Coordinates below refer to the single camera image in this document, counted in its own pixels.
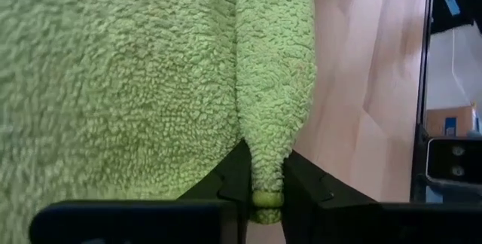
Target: black plastic bracket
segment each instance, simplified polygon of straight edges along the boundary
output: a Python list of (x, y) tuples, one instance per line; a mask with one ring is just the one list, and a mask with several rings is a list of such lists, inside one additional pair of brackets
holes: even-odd
[(374, 202), (296, 152), (285, 161), (284, 174), (282, 226), (287, 244), (318, 242), (325, 227), (323, 209)]
[(238, 208), (238, 243), (244, 243), (251, 198), (251, 153), (243, 140), (179, 200), (228, 200), (235, 203)]

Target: black device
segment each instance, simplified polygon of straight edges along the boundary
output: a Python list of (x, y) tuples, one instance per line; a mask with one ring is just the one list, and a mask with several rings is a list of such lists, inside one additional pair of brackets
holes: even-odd
[(433, 0), (432, 34), (474, 22), (482, 33), (482, 0)]
[[(241, 142), (178, 200), (54, 203), (33, 218), (29, 238), (32, 244), (244, 243), (250, 168)], [(296, 152), (285, 160), (284, 175), (288, 244), (482, 241), (482, 206), (378, 203)]]
[(446, 185), (482, 187), (482, 148), (476, 138), (433, 138), (428, 144), (426, 176)]

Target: green towel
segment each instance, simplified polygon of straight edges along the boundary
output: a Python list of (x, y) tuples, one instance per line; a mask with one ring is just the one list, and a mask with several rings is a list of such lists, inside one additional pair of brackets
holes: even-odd
[(279, 220), (313, 0), (0, 0), (0, 25), (0, 243), (59, 200), (175, 199), (241, 138)]

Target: wooden floor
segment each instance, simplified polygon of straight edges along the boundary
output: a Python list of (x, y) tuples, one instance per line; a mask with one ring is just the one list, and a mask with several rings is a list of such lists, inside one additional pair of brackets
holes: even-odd
[[(382, 201), (408, 201), (426, 0), (315, 0), (318, 81), (295, 150)], [(284, 243), (279, 224), (248, 243)]]

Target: blue label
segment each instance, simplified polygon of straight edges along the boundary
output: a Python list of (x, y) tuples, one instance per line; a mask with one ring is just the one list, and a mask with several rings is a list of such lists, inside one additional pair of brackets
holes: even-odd
[(445, 118), (445, 136), (456, 136), (457, 134), (457, 118), (446, 117)]
[(456, 0), (445, 0), (445, 4), (447, 4), (447, 7), (449, 8), (452, 16), (460, 14), (460, 8)]

